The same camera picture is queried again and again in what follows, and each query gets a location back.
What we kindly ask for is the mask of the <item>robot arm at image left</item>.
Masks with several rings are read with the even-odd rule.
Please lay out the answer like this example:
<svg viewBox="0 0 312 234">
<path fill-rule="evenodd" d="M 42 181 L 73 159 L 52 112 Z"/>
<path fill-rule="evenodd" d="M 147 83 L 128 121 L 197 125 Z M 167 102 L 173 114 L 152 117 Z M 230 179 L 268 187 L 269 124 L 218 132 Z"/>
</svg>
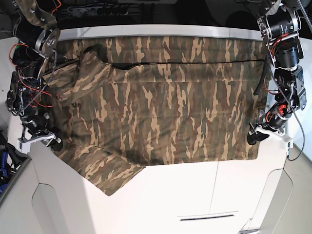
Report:
<svg viewBox="0 0 312 234">
<path fill-rule="evenodd" d="M 31 135 L 30 139 L 24 135 L 18 139 L 18 148 L 25 154 L 37 141 L 54 151 L 63 147 L 59 129 L 53 124 L 54 96 L 48 86 L 57 66 L 60 29 L 54 13 L 60 7 L 59 0 L 0 2 L 0 10 L 12 21 L 12 34 L 19 40 L 8 55 L 15 70 L 5 104 L 12 115 L 20 117 L 22 131 Z"/>
</svg>

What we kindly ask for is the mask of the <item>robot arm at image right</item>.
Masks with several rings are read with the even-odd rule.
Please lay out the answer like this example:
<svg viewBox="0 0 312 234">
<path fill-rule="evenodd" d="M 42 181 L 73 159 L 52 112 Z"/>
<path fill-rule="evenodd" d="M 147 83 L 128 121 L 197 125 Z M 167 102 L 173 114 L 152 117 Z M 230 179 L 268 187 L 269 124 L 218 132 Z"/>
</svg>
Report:
<svg viewBox="0 0 312 234">
<path fill-rule="evenodd" d="M 299 40 L 301 21 L 299 10 L 310 4 L 308 0 L 264 0 L 260 4 L 257 24 L 267 48 L 266 64 L 259 84 L 254 91 L 258 95 L 270 75 L 277 85 L 273 92 L 275 104 L 261 111 L 256 120 L 250 122 L 247 143 L 255 145 L 269 136 L 281 136 L 285 123 L 298 109 L 307 104 L 303 69 L 299 62 L 304 57 Z"/>
</svg>

